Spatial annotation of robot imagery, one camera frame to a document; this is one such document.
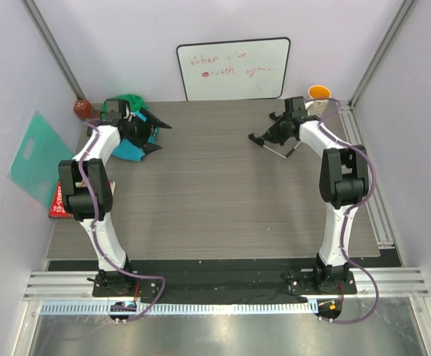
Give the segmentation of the blue t shirt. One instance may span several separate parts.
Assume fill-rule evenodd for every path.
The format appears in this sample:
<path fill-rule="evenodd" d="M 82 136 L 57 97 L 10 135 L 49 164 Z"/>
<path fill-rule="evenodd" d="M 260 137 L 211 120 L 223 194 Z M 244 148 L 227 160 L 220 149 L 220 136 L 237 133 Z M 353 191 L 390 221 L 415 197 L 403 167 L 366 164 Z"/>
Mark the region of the blue t shirt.
<path fill-rule="evenodd" d="M 140 121 L 146 121 L 146 117 L 141 113 L 141 110 L 134 111 L 132 114 L 134 114 L 136 117 L 139 117 Z M 159 129 L 155 129 L 155 131 L 152 133 L 150 139 L 148 140 L 152 144 L 156 144 L 156 137 L 159 133 Z M 120 142 L 120 144 L 114 148 L 112 156 L 123 159 L 127 161 L 135 161 L 140 162 L 143 157 L 145 156 L 145 153 L 138 147 L 132 145 L 127 139 L 124 139 Z"/>

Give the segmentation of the white mug orange inside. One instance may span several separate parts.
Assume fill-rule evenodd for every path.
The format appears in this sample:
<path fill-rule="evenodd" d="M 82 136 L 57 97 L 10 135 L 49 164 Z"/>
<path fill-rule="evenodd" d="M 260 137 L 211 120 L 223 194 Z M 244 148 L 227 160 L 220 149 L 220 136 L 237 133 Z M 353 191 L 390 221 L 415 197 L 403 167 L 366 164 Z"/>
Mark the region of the white mug orange inside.
<path fill-rule="evenodd" d="M 331 97 L 331 91 L 323 85 L 313 85 L 307 91 L 306 109 L 310 116 L 321 118 Z"/>

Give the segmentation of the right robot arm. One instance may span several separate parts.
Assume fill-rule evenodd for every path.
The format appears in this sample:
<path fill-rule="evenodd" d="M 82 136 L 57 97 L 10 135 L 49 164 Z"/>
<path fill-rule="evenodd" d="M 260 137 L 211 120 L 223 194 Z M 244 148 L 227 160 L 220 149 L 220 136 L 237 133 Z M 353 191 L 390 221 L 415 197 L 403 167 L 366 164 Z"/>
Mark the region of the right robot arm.
<path fill-rule="evenodd" d="M 349 276 L 352 224 L 369 193 L 365 151 L 339 139 L 316 116 L 287 111 L 280 116 L 271 113 L 270 118 L 274 124 L 263 135 L 249 134 L 253 143 L 266 148 L 268 142 L 284 145 L 295 138 L 321 158 L 319 192 L 326 204 L 326 224 L 312 282 L 318 291 L 331 292 Z"/>

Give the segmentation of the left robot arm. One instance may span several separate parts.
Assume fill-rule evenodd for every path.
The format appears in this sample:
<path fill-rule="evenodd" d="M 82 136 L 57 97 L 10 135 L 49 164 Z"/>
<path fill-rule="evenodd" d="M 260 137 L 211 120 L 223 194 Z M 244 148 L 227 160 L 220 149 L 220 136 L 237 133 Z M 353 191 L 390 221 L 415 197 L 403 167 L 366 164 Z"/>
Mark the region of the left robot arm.
<path fill-rule="evenodd" d="M 81 151 L 58 166 L 64 209 L 84 228 L 91 239 L 103 281 L 121 296 L 129 295 L 136 279 L 158 280 L 162 276 L 133 273 L 127 253 L 119 243 L 111 219 L 113 192 L 106 164 L 123 140 L 149 155 L 162 147 L 150 138 L 159 129 L 171 126 L 145 108 L 128 111 L 112 119 L 84 123 L 92 134 Z"/>

